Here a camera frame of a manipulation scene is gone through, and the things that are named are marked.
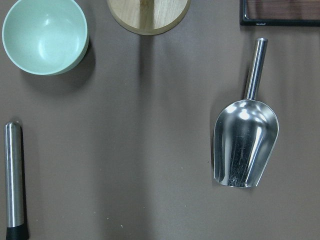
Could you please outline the mint green bowl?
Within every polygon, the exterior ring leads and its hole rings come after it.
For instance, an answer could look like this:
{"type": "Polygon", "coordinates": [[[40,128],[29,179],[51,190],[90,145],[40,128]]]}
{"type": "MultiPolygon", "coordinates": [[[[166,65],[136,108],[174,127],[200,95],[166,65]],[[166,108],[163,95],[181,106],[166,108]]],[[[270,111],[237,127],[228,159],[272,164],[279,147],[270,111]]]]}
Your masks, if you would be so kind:
{"type": "Polygon", "coordinates": [[[42,76],[63,74],[87,52],[87,20],[74,0],[18,0],[4,19],[2,43],[21,70],[42,76]]]}

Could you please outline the steel muddler black tip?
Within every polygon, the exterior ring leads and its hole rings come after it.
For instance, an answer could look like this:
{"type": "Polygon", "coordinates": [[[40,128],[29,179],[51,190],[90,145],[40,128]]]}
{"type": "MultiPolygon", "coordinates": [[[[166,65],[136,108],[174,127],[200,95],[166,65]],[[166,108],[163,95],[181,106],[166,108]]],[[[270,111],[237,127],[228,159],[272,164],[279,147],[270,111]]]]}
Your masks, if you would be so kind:
{"type": "Polygon", "coordinates": [[[6,239],[27,240],[25,220],[22,129],[17,122],[4,126],[6,239]]]}

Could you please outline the steel ice scoop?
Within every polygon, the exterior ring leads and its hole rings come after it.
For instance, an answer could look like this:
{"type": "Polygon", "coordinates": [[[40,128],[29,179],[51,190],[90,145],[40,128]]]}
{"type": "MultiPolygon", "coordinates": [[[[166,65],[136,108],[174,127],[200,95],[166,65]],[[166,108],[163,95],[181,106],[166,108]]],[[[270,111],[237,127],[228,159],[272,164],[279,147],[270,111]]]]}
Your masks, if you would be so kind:
{"type": "Polygon", "coordinates": [[[267,45],[266,38],[256,39],[244,98],[223,109],[215,122],[214,179],[224,186],[256,187],[278,138],[276,114],[256,99],[267,45]]]}

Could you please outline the wooden cup tree stand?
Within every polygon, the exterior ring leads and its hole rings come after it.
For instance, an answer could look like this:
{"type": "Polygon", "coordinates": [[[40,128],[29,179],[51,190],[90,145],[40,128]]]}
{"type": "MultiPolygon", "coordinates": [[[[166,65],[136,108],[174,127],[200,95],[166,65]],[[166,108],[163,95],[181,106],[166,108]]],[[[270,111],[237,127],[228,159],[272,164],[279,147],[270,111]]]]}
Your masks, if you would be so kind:
{"type": "Polygon", "coordinates": [[[189,0],[108,0],[114,19],[126,30],[144,36],[165,33],[187,14],[189,0]]]}

